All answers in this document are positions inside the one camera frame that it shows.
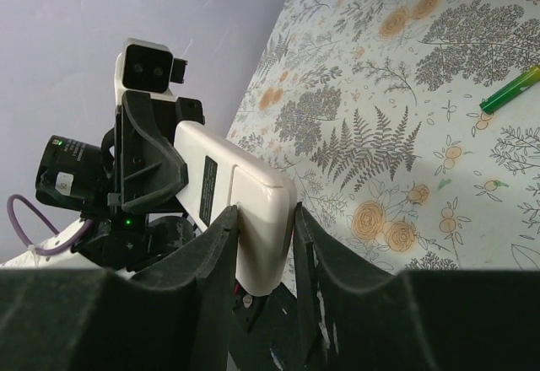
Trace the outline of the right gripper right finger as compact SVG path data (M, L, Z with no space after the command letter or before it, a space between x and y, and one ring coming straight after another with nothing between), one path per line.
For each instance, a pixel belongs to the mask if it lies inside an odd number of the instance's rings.
M300 359L316 370L536 370L539 275L381 270L294 215Z

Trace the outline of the white remote control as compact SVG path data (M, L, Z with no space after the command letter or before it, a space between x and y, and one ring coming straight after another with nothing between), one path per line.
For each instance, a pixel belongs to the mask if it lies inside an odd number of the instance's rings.
M226 207L237 207L235 277L250 295L270 294L281 282L294 227L293 181L195 121L177 125L174 147L188 174L177 200L201 230Z

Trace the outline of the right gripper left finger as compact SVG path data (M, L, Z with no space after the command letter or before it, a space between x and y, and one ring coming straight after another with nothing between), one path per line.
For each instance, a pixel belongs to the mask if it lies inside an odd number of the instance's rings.
M238 235L229 206L131 278L104 268L2 270L2 369L226 369Z

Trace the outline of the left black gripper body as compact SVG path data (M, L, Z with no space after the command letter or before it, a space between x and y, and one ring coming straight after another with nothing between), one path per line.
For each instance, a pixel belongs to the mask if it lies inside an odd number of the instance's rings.
M154 116L159 129L174 147L176 127L182 121L195 121L203 124L205 117L203 105L198 99L178 97L174 101L164 101L152 99ZM116 121L114 127L106 133L101 145L101 152L104 159L105 170L112 176L111 188L108 191L107 204L114 212L124 212L121 207L120 193L120 157L121 157L121 107L116 107ZM149 213L129 213L136 215L146 215Z

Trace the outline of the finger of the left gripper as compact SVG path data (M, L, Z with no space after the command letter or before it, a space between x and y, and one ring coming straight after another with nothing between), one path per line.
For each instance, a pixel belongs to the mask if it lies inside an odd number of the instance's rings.
M187 185L187 165L159 129L148 93L128 90L121 103L121 209L180 212L176 195Z

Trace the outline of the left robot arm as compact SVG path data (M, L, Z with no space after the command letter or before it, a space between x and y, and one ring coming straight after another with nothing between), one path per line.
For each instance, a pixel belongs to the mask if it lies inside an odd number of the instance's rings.
M35 197L79 212L82 225L62 245L35 252L47 259L80 254L98 266L138 272L191 241L193 227L176 198L188 183L187 164L173 142L179 122L205 122L202 107L198 99L129 90L100 145L51 137Z

